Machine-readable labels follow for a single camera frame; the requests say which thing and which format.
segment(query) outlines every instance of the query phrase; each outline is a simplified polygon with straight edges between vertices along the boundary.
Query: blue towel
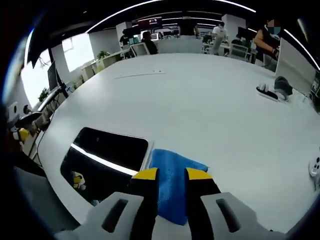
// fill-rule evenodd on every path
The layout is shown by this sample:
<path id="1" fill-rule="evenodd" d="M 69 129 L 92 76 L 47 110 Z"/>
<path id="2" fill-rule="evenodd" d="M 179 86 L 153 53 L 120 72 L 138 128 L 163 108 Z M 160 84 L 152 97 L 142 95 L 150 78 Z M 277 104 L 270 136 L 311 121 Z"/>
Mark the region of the blue towel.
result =
<path id="1" fill-rule="evenodd" d="M 154 149 L 150 168 L 160 169 L 158 215 L 174 224 L 187 222 L 185 168 L 208 171 L 208 167 L 175 152 Z"/>

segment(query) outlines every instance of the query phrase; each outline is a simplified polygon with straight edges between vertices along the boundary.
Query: office chair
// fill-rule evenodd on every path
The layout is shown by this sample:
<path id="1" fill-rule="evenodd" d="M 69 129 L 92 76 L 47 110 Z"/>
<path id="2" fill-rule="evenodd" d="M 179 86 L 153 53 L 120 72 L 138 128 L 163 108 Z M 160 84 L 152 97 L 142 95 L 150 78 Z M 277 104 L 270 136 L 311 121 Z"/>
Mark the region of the office chair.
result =
<path id="1" fill-rule="evenodd" d="M 144 42 L 133 44 L 130 46 L 135 57 L 142 55 L 150 55 L 147 45 Z"/>
<path id="2" fill-rule="evenodd" d="M 246 61 L 248 48 L 242 45 L 231 44 L 229 51 L 229 58 Z"/>

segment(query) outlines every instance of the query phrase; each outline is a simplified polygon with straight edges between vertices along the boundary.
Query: yellow object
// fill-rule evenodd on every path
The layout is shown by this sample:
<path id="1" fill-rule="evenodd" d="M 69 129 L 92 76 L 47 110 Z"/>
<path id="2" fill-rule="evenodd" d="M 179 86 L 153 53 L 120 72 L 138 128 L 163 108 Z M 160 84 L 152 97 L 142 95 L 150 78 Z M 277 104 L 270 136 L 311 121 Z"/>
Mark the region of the yellow object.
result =
<path id="1" fill-rule="evenodd" d="M 205 171 L 189 167 L 187 167 L 186 170 L 189 175 L 189 180 L 212 179 L 212 177 Z"/>
<path id="2" fill-rule="evenodd" d="M 155 180 L 156 179 L 157 168 L 149 168 L 139 171 L 134 175 L 133 179 L 144 179 L 144 180 Z"/>
<path id="3" fill-rule="evenodd" d="M 30 135 L 30 132 L 25 128 L 21 128 L 19 130 L 19 135 L 20 135 L 22 142 L 24 142 L 26 140 L 26 138 Z"/>

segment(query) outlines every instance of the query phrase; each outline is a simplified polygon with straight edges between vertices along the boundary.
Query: black ceiling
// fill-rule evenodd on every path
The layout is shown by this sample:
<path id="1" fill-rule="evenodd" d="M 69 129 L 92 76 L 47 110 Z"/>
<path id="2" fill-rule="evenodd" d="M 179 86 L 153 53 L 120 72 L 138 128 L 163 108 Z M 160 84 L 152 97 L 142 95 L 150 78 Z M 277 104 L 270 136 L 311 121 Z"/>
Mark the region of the black ceiling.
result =
<path id="1" fill-rule="evenodd" d="M 130 0 L 130 1 L 79 1 L 69 0 L 50 5 L 43 15 L 32 35 L 29 60 L 38 59 L 39 54 L 48 47 L 54 47 L 62 40 L 77 34 L 84 33 L 93 25 L 106 17 L 133 6 L 135 4 L 146 2 L 147 0 Z M 318 30 L 317 16 L 310 14 L 312 5 L 296 4 L 291 5 L 282 1 L 249 1 L 233 0 L 232 2 L 241 4 L 248 8 L 256 10 L 256 13 L 241 7 L 216 0 L 160 0 L 144 4 L 127 11 L 124 11 L 102 24 L 95 27 L 91 32 L 101 31 L 105 28 L 115 27 L 117 24 L 125 21 L 133 21 L 150 15 L 159 15 L 162 18 L 181 17 L 180 11 L 197 11 L 190 12 L 191 17 L 209 18 L 220 20 L 224 14 L 231 14 L 246 19 L 247 27 L 258 29 L 265 19 L 273 16 L 281 21 L 281 26 L 291 32 L 303 45 L 314 55 L 320 56 L 320 48 L 316 43 L 320 34 Z M 298 18 L 303 18 L 309 34 L 309 42 L 306 41 L 297 22 Z M 199 20 L 199 23 L 213 24 L 213 21 Z"/>

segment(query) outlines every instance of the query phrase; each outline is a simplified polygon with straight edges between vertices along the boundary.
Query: cable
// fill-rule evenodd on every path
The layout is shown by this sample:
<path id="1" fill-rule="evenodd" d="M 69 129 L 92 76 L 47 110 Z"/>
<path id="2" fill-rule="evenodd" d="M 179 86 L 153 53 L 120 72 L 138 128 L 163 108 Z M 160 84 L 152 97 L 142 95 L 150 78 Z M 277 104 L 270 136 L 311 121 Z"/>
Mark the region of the cable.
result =
<path id="1" fill-rule="evenodd" d="M 50 122 L 52 122 L 52 120 L 54 119 L 54 115 L 55 115 L 55 112 L 56 112 L 56 110 L 57 110 L 58 103 L 59 103 L 59 97 L 60 97 L 60 93 L 58 94 L 57 100 L 55 100 L 55 101 L 56 101 L 56 104 L 55 104 L 55 108 L 54 108 L 54 111 L 53 111 L 53 113 L 52 113 L 52 117 L 51 117 Z M 42 139 L 44 138 L 44 135 L 45 135 L 45 133 L 47 132 L 47 130 L 48 130 L 48 128 L 43 131 L 43 134 L 42 134 L 42 136 L 41 136 L 41 138 L 40 138 L 40 141 L 39 141 L 38 145 L 36 146 L 36 155 L 38 156 L 38 160 L 39 160 L 39 163 L 41 164 L 41 166 L 42 166 L 42 163 L 41 163 L 41 161 L 40 161 L 40 156 L 39 156 L 38 150 L 39 150 L 40 143 L 41 143 Z"/>

